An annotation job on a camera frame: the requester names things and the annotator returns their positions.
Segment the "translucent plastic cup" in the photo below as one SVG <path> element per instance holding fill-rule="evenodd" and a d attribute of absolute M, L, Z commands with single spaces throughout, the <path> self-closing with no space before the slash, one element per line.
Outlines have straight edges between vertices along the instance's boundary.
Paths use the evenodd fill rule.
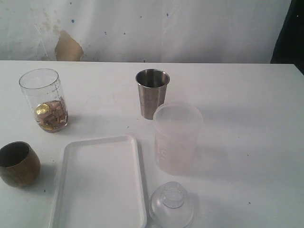
<path fill-rule="evenodd" d="M 153 122 L 156 164 L 172 175 L 186 173 L 203 125 L 200 111 L 186 103 L 166 103 L 157 108 Z"/>

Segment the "white table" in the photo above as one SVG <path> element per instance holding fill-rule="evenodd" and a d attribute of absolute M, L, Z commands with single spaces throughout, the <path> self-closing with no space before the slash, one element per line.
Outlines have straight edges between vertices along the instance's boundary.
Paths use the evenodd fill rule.
<path fill-rule="evenodd" d="M 69 125 L 42 131 L 18 85 L 36 68 L 55 69 Z M 204 117 L 194 170 L 183 177 L 154 162 L 153 123 L 140 115 L 135 75 L 166 71 L 166 102 L 185 101 Z M 194 228 L 304 226 L 304 76 L 293 65 L 0 61 L 0 146 L 26 141 L 41 175 L 18 189 L 0 181 L 1 228 L 47 228 L 61 149 L 67 142 L 133 134 L 142 151 L 147 198 L 168 181 L 194 201 Z M 148 220 L 147 227 L 153 227 Z"/>

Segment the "stainless steel cup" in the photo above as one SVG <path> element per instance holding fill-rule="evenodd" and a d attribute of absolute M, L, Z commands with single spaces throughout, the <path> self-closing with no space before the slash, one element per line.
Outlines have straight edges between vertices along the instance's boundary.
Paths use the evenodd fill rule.
<path fill-rule="evenodd" d="M 142 116 L 153 119 L 158 106 L 164 103 L 170 77 L 157 69 L 146 69 L 136 75 Z"/>

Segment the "white tray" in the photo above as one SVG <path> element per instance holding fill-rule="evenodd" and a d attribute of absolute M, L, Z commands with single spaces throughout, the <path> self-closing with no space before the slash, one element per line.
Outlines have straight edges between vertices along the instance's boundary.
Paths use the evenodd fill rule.
<path fill-rule="evenodd" d="M 132 136 L 72 142 L 63 161 L 50 228 L 143 228 L 146 210 Z"/>

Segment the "glass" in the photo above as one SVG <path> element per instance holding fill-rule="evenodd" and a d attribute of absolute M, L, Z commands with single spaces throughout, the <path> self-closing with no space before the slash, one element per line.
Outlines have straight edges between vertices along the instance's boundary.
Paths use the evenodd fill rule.
<path fill-rule="evenodd" d="M 188 228 L 193 219 L 193 204 L 181 184 L 161 185 L 151 196 L 149 214 L 161 228 Z"/>
<path fill-rule="evenodd" d="M 155 111 L 153 123 L 156 164 L 169 174 L 184 174 L 193 164 L 201 113 L 189 104 L 166 103 Z"/>
<path fill-rule="evenodd" d="M 19 84 L 35 120 L 44 131 L 58 132 L 67 125 L 67 106 L 55 70 L 32 70 L 20 78 Z"/>

